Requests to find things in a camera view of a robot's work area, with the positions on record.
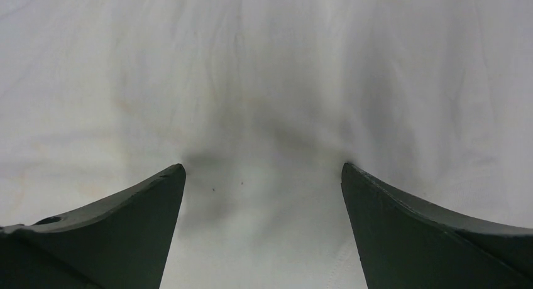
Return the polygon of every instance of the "white cloth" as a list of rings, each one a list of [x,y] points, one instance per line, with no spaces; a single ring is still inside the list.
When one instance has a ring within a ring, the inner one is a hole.
[[[533,227],[533,0],[0,0],[0,225],[182,162],[162,288],[366,288],[353,160]]]

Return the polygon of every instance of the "wrinkled white sheet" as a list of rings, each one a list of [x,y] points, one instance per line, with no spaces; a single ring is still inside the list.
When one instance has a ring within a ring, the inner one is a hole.
[[[0,0],[0,225],[182,162],[162,288],[366,288],[353,160],[533,227],[533,0]]]

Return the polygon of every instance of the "white fabric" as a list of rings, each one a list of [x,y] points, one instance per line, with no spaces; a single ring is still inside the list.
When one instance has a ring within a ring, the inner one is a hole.
[[[533,227],[533,0],[0,0],[0,225],[182,162],[162,288],[366,288],[353,160]]]

